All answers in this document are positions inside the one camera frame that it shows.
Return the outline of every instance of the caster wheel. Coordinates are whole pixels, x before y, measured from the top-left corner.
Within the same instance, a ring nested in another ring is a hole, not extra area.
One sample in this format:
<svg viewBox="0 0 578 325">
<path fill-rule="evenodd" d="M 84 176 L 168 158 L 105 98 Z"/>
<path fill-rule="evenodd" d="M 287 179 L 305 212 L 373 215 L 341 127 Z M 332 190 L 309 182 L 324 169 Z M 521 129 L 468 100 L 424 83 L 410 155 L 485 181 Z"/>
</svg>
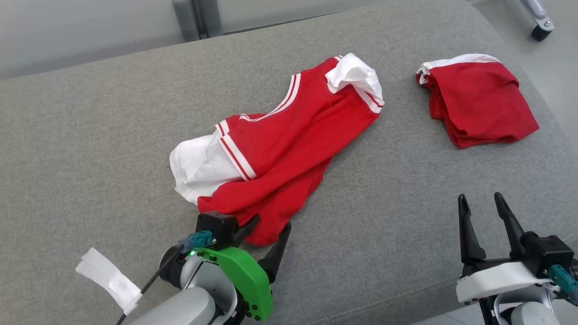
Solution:
<svg viewBox="0 0 578 325">
<path fill-rule="evenodd" d="M 537 40 L 538 42 L 543 41 L 548 35 L 550 35 L 552 31 L 545 31 L 537 25 L 534 30 L 532 31 L 532 37 Z"/>
</svg>

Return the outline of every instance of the red fabric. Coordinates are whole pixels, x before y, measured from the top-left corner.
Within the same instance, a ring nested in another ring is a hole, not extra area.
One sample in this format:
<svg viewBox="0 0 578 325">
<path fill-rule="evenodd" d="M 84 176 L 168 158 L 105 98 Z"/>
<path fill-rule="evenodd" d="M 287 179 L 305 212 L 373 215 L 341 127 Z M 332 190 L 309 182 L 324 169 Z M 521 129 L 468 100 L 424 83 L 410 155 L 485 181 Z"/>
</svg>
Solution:
<svg viewBox="0 0 578 325">
<path fill-rule="evenodd" d="M 226 119 L 228 135 L 257 177 L 225 183 L 213 196 L 199 197 L 199 211 L 235 215 L 241 225 L 259 214 L 261 221 L 246 241 L 264 246 L 277 240 L 320 184 L 333 155 L 379 116 L 351 85 L 336 94 L 329 91 L 325 74 L 337 63 L 330 58 L 303 71 L 294 100 L 283 110 L 248 117 L 263 117 L 258 121 Z"/>
<path fill-rule="evenodd" d="M 457 63 L 429 70 L 429 110 L 460 148 L 515 142 L 539 129 L 518 80 L 500 62 Z"/>
</svg>

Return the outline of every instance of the gray fabric surface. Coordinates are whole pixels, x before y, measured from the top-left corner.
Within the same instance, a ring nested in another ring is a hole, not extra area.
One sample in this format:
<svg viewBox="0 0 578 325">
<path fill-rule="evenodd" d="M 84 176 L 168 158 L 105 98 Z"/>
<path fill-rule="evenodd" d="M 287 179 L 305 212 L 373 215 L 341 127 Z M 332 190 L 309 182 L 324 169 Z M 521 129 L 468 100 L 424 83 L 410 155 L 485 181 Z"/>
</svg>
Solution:
<svg viewBox="0 0 578 325">
<path fill-rule="evenodd" d="M 75 266 L 93 246 L 143 286 L 194 229 L 174 146 L 268 112 L 292 73 L 348 52 L 377 71 L 386 104 L 293 218 L 269 324 L 403 325 L 457 308 L 460 193 L 489 257 L 508 252 L 497 190 L 526 230 L 578 248 L 578 158 L 489 23 L 461 0 L 389 1 L 0 82 L 0 324 L 114 324 L 120 308 Z M 538 132 L 452 145 L 414 74 L 464 53 L 510 68 Z M 174 293 L 155 283 L 134 314 Z"/>
</svg>

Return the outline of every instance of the gray floor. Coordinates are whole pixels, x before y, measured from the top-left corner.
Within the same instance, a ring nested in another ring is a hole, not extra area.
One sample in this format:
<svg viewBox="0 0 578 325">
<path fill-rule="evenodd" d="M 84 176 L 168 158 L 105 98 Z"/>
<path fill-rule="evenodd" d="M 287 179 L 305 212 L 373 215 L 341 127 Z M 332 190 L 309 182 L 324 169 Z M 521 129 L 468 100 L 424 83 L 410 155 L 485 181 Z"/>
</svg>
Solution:
<svg viewBox="0 0 578 325">
<path fill-rule="evenodd" d="M 494 26 L 536 84 L 578 152 L 578 1 L 542 0 L 555 30 L 538 43 L 529 35 L 535 26 L 520 0 L 469 0 Z M 578 308 L 555 301 L 562 325 L 575 325 Z M 468 306 L 414 325 L 484 325 L 478 305 Z"/>
</svg>

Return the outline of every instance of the garment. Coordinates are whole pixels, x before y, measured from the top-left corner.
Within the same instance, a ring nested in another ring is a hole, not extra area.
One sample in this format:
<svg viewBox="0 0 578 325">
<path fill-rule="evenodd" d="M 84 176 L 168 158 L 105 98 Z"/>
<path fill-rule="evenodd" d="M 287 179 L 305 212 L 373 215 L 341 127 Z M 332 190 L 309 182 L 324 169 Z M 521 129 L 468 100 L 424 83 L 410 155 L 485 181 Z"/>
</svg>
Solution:
<svg viewBox="0 0 578 325">
<path fill-rule="evenodd" d="M 175 190 L 199 211 L 261 216 L 246 239 L 275 240 L 317 188 L 331 158 L 379 116 L 375 71 L 354 54 L 327 59 L 291 77 L 281 104 L 267 114 L 234 115 L 212 135 L 171 153 Z"/>
<path fill-rule="evenodd" d="M 464 54 L 425 62 L 416 80 L 431 90 L 431 116 L 445 122 L 460 148 L 515 142 L 539 129 L 518 80 L 495 57 Z"/>
</svg>

